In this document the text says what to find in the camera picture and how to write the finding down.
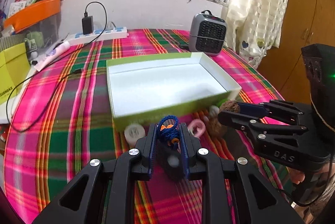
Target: blue rope toy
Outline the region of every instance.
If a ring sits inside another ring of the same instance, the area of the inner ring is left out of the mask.
[[[174,120],[175,124],[169,128],[169,129],[163,129],[160,130],[160,128],[162,127],[162,125],[164,124],[165,121],[167,120]],[[162,142],[162,143],[168,143],[171,142],[174,138],[177,138],[178,140],[180,140],[180,134],[179,131],[177,130],[177,126],[178,126],[178,117],[174,116],[174,115],[168,115],[166,117],[164,117],[157,126],[157,138]],[[172,145],[172,149],[173,150],[177,150],[178,149],[178,143],[174,143]]]

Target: pink ring toy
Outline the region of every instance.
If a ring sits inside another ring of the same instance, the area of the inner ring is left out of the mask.
[[[206,126],[204,122],[202,122],[200,119],[194,119],[187,127],[190,133],[196,138],[200,138],[206,130]]]

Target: wardrobe door handle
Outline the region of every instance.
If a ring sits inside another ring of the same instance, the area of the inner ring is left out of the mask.
[[[308,36],[307,43],[310,44],[313,38],[314,32],[311,32]]]
[[[303,34],[301,35],[301,39],[306,40],[307,39],[307,34],[308,34],[308,28],[306,28],[303,32]]]

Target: power strip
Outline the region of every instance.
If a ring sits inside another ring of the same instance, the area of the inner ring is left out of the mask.
[[[83,33],[77,33],[67,36],[66,41],[70,43],[71,46],[78,44],[86,44],[97,37],[102,30],[95,30],[92,34],[84,35]],[[106,30],[101,34],[97,41],[106,41],[112,39],[123,39],[128,37],[128,31],[126,27],[114,28],[112,30]]]

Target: plaid tablecloth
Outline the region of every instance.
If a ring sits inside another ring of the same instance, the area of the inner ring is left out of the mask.
[[[188,39],[186,31],[131,30],[128,38],[95,42],[31,80],[13,118],[16,127],[26,127],[38,117],[63,76],[84,69],[81,75],[71,75],[61,83],[45,115],[33,128],[22,134],[14,130],[9,133],[4,160],[5,193],[26,223],[31,223],[91,159],[111,160],[129,149],[124,135],[113,129],[106,59],[181,52],[178,43],[185,44]],[[225,48],[213,59],[240,84],[243,101],[259,103],[280,98],[232,51]],[[192,114],[193,118],[201,115]],[[248,158],[275,187],[284,185],[288,191],[292,187],[286,168],[256,156],[241,131],[230,129],[222,140],[211,139],[205,133],[201,143],[227,159]],[[201,200],[201,182],[174,183],[156,165],[152,180],[136,183],[135,221],[200,224]]]

